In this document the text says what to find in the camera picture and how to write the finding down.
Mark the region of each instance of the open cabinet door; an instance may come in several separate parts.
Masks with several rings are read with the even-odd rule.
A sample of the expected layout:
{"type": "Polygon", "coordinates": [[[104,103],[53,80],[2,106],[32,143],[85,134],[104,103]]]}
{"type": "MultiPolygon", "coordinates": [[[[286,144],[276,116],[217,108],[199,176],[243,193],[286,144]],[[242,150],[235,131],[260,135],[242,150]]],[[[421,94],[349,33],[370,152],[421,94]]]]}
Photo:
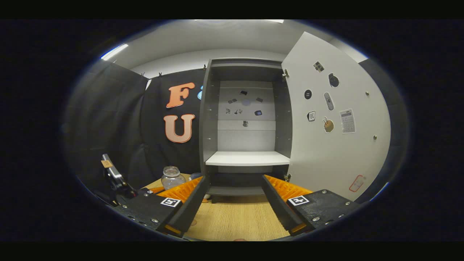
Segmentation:
{"type": "Polygon", "coordinates": [[[356,61],[309,33],[282,68],[293,122],[290,182],[354,201],[388,153],[390,117],[381,91],[356,61]]]}

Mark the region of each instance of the ceiling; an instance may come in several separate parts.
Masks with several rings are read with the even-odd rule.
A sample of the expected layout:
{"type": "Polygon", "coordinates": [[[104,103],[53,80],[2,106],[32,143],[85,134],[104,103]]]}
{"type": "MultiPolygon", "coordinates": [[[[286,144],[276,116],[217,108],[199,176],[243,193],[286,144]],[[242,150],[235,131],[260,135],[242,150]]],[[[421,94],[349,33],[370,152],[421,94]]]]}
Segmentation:
{"type": "Polygon", "coordinates": [[[147,30],[109,61],[132,69],[185,52],[248,49],[288,54],[303,32],[325,41],[333,37],[294,20],[174,20],[147,30]]]}

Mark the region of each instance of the glass jar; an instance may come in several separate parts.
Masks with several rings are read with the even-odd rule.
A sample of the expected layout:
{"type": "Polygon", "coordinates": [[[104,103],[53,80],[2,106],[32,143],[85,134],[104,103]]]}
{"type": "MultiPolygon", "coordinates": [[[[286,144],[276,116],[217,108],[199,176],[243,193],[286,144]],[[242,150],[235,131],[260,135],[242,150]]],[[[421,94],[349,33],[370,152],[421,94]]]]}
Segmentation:
{"type": "Polygon", "coordinates": [[[163,184],[165,190],[172,189],[173,187],[182,185],[185,182],[185,178],[180,174],[180,171],[177,167],[164,167],[161,183],[163,184]]]}

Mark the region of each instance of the black circle sticker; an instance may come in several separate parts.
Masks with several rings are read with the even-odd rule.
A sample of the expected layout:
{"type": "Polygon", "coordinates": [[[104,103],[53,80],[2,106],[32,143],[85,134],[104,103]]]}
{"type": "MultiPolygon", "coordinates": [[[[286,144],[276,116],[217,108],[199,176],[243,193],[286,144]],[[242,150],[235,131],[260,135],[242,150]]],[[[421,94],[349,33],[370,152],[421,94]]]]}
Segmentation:
{"type": "Polygon", "coordinates": [[[313,96],[313,93],[311,92],[311,90],[306,90],[304,92],[304,97],[309,100],[311,98],[311,96],[313,96]]]}

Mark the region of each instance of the wooden table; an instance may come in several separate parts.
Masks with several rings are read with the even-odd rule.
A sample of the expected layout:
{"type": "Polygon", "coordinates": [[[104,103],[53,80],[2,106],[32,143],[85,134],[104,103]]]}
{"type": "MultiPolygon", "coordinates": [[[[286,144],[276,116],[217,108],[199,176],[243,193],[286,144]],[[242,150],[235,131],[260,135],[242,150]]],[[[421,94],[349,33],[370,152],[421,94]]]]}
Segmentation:
{"type": "MultiPolygon", "coordinates": [[[[189,174],[181,174],[188,181],[189,174]]],[[[146,188],[161,187],[157,180],[146,188]]],[[[207,241],[266,241],[289,236],[266,196],[221,197],[220,202],[202,203],[194,218],[197,223],[185,236],[207,241]]]]}

